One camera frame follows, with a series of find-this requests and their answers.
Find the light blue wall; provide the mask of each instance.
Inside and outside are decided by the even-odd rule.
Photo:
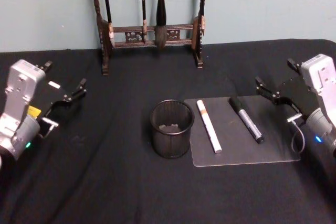
[[[188,23],[199,0],[166,0],[167,23]],[[205,44],[336,41],[336,0],[206,0]],[[115,26],[141,25],[141,0],[110,0]],[[146,0],[150,25],[156,0]],[[0,51],[98,48],[93,0],[0,0]]]

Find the yellow label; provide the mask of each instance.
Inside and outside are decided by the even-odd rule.
[[[33,106],[29,106],[28,115],[31,115],[32,117],[37,118],[38,115],[40,115],[40,113],[41,113],[41,110],[39,110],[39,109],[37,109]]]

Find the black tablecloth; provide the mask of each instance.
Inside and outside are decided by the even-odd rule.
[[[255,94],[295,76],[287,58],[335,58],[326,40],[206,45],[204,69],[186,47],[118,49],[110,75],[98,50],[0,54],[0,91],[20,58],[54,62],[64,87],[88,79],[81,107],[0,174],[0,223],[335,223],[335,161],[309,148],[294,163],[196,168],[191,152],[152,149],[149,115],[161,100]],[[0,93],[0,109],[5,94]]]

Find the robotic arm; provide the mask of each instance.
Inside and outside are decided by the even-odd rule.
[[[257,77],[257,93],[275,105],[287,104],[302,117],[336,157],[336,71],[331,57],[319,54],[298,64],[288,59],[288,66],[298,76],[283,82],[276,91],[269,90]]]
[[[5,109],[0,116],[0,168],[1,156],[18,160],[37,134],[45,138],[58,126],[48,118],[54,108],[71,106],[86,94],[85,79],[71,94],[54,82],[45,81],[51,65],[49,61],[39,67],[19,60],[10,67]],[[34,96],[36,90],[40,93],[38,96]],[[48,128],[46,133],[43,132],[45,127]]]

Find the black mesh cup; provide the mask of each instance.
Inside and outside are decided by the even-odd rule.
[[[165,100],[151,114],[153,147],[165,158],[176,158],[185,154],[190,147],[190,132],[194,113],[184,102]]]

